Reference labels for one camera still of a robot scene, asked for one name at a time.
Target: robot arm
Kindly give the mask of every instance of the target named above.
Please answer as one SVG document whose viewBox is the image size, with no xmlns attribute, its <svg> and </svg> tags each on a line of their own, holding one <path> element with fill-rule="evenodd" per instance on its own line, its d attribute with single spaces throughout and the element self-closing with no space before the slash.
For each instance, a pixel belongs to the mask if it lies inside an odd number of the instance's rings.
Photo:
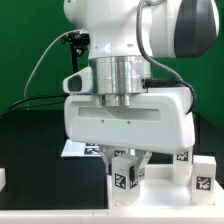
<svg viewBox="0 0 224 224">
<path fill-rule="evenodd" d="M 215 2 L 65 0 L 64 10 L 69 21 L 90 36 L 89 66 L 63 83 L 70 94 L 66 132 L 73 141 L 100 145 L 108 173 L 112 164 L 113 197 L 124 198 L 117 180 L 127 179 L 131 187 L 125 200 L 130 204 L 136 199 L 132 187 L 139 188 L 150 152 L 180 154 L 195 141 L 189 88 L 143 85 L 151 78 L 151 64 L 175 73 L 152 56 L 202 55 L 219 30 Z M 69 89 L 73 81 L 81 84 Z M 136 155 L 114 158 L 116 148 L 134 148 Z"/>
</svg>

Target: black connector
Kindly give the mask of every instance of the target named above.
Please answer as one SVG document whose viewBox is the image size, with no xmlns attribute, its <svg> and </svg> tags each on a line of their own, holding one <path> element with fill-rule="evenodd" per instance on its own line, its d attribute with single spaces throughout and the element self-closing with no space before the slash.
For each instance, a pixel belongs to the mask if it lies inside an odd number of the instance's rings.
<svg viewBox="0 0 224 224">
<path fill-rule="evenodd" d="M 159 88 L 159 87 L 175 87 L 177 85 L 176 78 L 170 79 L 143 79 L 142 86 L 147 88 Z"/>
</svg>

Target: white block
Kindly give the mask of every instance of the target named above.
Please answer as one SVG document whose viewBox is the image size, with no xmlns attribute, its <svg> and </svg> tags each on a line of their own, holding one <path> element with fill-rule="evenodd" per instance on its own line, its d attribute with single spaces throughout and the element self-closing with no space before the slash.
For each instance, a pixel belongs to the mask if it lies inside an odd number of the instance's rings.
<svg viewBox="0 0 224 224">
<path fill-rule="evenodd" d="M 191 204 L 213 205 L 216 175 L 215 158 L 194 156 L 191 181 Z"/>
<path fill-rule="evenodd" d="M 192 175 L 215 176 L 216 161 L 212 156 L 194 156 Z"/>
<path fill-rule="evenodd" d="M 192 154 L 193 154 L 193 148 L 191 147 L 188 151 L 181 153 L 181 154 L 175 154 L 173 156 L 173 164 L 174 165 L 191 165 L 192 164 Z"/>
<path fill-rule="evenodd" d="M 173 182 L 188 186 L 191 183 L 193 148 L 187 152 L 173 156 Z"/>
<path fill-rule="evenodd" d="M 191 193 L 191 205 L 213 205 L 214 194 L 203 192 Z"/>
<path fill-rule="evenodd" d="M 140 196 L 138 180 L 130 180 L 130 168 L 137 162 L 137 158 L 122 154 L 112 159 L 112 197 L 116 206 L 131 205 Z"/>
</svg>

